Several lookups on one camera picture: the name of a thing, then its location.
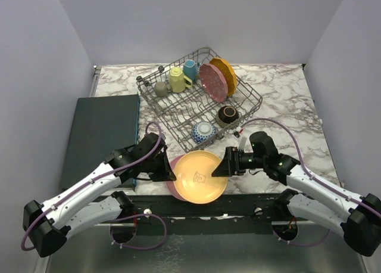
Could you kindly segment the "cream yellow round plate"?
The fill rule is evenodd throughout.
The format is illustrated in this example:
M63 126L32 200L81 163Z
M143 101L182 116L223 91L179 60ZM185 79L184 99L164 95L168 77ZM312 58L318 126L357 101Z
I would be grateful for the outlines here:
M174 187L186 201L207 204L217 200L227 187L226 177L213 177L212 172L220 164L215 154L197 150L182 156L174 167Z

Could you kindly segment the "red blue patterned bowl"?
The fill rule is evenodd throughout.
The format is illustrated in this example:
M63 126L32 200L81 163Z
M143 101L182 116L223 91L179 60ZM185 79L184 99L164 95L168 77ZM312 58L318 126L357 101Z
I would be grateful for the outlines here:
M216 127L210 122L200 121L192 129L192 139L200 144L217 133Z

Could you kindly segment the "brown patterned bowl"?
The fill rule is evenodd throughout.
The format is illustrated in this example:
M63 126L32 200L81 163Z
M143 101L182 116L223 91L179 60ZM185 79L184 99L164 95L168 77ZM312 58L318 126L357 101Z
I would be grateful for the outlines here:
M239 112L232 106L221 107L216 114L216 121L219 126L225 128L239 120Z

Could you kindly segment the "grey wire dish rack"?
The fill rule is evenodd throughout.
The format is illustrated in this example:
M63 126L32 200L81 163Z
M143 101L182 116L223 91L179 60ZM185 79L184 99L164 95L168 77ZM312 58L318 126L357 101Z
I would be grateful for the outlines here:
M141 96L185 152L202 150L234 131L233 125L224 128L218 125L216 116L221 107L234 107L239 114L238 124L248 120L261 107L262 96L250 83L243 81L240 77L237 77L238 85L235 93L222 103L213 101L204 91L200 80L192 88L179 94L168 94L162 98L154 94L155 83L168 82L169 71L172 67L180 67L188 59L203 64L218 56L210 47L199 48L170 64L158 66L149 75L136 77ZM216 127L217 133L206 141L197 143L192 138L192 130L201 121L211 123Z

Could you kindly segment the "grey ceramic mug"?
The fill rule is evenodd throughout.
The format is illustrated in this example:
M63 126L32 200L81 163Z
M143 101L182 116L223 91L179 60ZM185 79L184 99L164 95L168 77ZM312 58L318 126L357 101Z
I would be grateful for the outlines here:
M165 97L171 92L171 86L166 81L158 81L154 85L154 92L157 97Z

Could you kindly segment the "pink polka dot plate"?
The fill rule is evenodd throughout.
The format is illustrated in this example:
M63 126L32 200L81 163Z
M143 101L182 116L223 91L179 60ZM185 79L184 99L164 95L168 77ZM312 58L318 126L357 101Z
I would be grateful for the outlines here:
M214 65L204 63L199 68L199 78L205 92L217 103L227 98L228 86L222 72Z

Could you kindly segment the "light green ceramic mug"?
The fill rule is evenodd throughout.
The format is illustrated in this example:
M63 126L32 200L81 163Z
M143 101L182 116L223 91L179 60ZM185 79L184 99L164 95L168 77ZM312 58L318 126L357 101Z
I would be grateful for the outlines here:
M172 67L169 70L168 81L174 93L181 93L186 88L193 87L193 80L187 77L180 67Z

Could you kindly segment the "yellow polka dot plate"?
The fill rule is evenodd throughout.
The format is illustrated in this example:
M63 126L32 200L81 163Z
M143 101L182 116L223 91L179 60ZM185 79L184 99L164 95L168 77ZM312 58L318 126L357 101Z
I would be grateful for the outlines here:
M216 66L223 74L228 87L227 96L231 97L235 93L238 85L238 81L232 66L225 59L219 57L212 58L210 60L210 64Z

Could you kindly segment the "blue ceramic mug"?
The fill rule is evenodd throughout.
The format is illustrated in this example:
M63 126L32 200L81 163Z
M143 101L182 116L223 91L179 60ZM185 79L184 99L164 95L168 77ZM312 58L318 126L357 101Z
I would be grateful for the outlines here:
M199 72L199 63L193 60L186 60L183 64L183 72L193 82L196 82Z

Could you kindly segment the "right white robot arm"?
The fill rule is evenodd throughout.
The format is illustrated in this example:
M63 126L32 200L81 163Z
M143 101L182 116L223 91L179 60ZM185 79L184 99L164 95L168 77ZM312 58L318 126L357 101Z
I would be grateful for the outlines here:
M380 198L345 190L307 169L302 162L278 152L265 132L250 135L252 152L226 147L213 177L243 175L261 169L272 180L289 187L274 205L280 220L307 219L340 235L357 253L370 257L380 246Z

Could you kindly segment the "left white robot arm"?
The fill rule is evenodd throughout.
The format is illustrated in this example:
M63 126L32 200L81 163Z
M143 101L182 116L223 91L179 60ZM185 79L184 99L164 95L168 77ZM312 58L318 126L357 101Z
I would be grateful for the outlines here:
M38 203L28 202L23 209L23 240L32 242L32 250L42 258L58 251L73 235L106 221L128 221L137 211L131 199L115 191L96 201L140 173L150 181L175 181L161 135L150 133L136 145L114 150L88 176L61 194Z

